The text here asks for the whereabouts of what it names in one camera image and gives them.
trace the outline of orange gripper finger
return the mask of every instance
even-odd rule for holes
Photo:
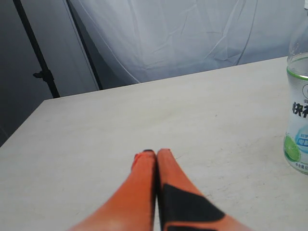
[[[191,183],[169,149],[157,154],[162,231],[251,231],[210,203]]]
[[[152,231],[155,210],[156,156],[136,154],[131,173],[97,211],[70,231]]]

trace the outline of white cloth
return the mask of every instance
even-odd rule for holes
[[[303,0],[72,0],[126,83],[287,55]]]

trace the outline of table surface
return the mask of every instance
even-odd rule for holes
[[[169,147],[192,182],[255,230],[306,230],[308,178],[282,153],[286,58],[44,101],[0,148],[0,227],[65,230]],[[159,230],[155,219],[154,230]]]

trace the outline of plastic bottle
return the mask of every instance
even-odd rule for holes
[[[291,38],[287,75],[291,101],[284,155],[296,170],[308,174],[308,16]]]

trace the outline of bottle label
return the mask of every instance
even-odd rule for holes
[[[283,150],[288,162],[308,174],[308,79],[288,73],[291,102]]]

